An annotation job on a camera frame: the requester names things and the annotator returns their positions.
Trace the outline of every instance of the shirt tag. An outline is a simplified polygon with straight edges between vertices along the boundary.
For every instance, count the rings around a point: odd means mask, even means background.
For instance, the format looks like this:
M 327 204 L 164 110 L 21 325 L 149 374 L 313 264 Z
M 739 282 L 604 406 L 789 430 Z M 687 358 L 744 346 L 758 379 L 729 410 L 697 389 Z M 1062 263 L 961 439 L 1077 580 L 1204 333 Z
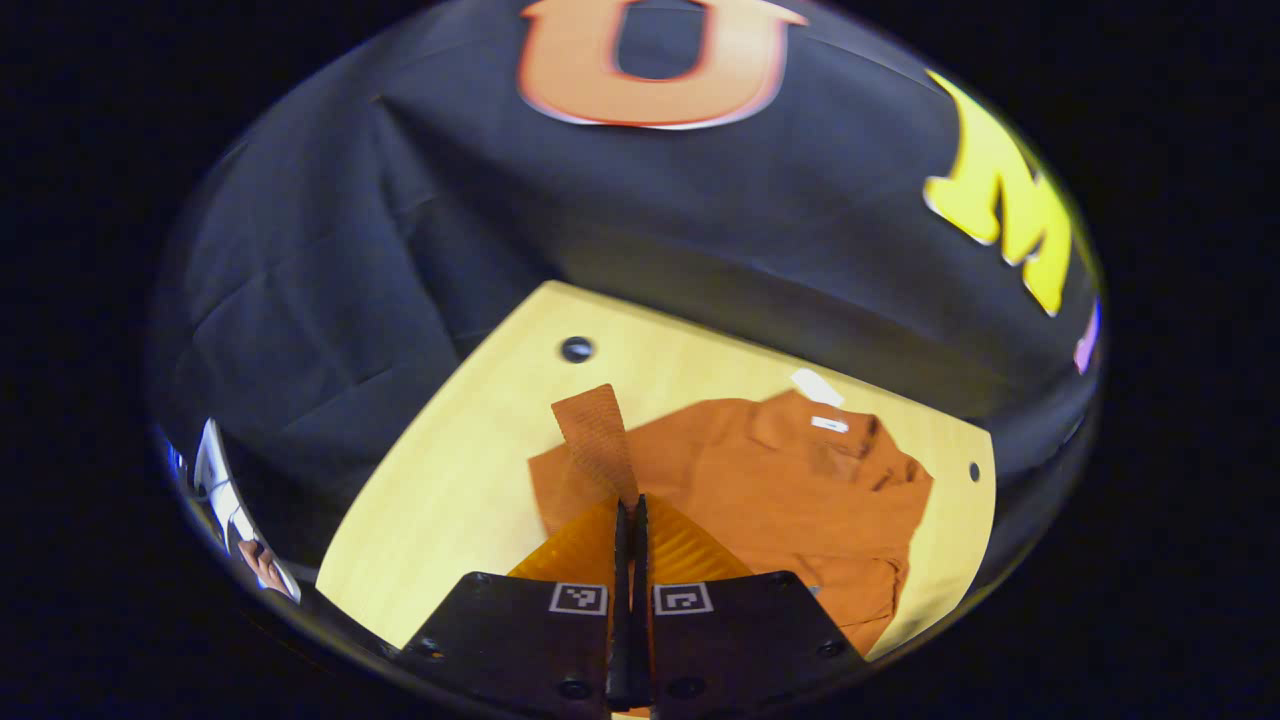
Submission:
M 840 420 L 828 420 L 826 418 L 818 418 L 817 415 L 813 418 L 813 427 L 826 428 L 828 430 L 836 430 L 837 433 L 849 432 L 849 425 L 846 423 L 841 423 Z
M 822 402 L 823 405 L 831 405 L 832 407 L 840 407 L 845 404 L 844 396 L 836 392 L 836 388 L 831 387 L 831 383 L 822 379 L 822 375 L 808 368 L 796 370 L 791 375 L 791 382 L 800 388 L 800 392 L 803 392 L 805 397 L 814 402 Z

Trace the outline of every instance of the wooden tabletop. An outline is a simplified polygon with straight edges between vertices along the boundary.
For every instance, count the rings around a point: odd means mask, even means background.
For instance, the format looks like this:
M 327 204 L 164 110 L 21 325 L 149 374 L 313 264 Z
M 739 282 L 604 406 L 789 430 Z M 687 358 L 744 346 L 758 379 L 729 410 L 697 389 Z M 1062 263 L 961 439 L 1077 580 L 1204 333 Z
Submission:
M 585 363 L 561 355 L 573 336 L 594 346 Z M 612 383 L 631 428 L 701 400 L 767 400 L 792 389 L 803 368 L 845 397 L 844 410 L 879 416 L 934 478 L 876 659 L 950 612 L 973 582 L 996 503 L 991 437 L 854 378 L 559 282 L 531 293 L 408 425 L 343 519 L 316 587 L 403 647 L 463 574 L 506 574 L 547 539 L 526 462 L 563 442 L 552 402 Z

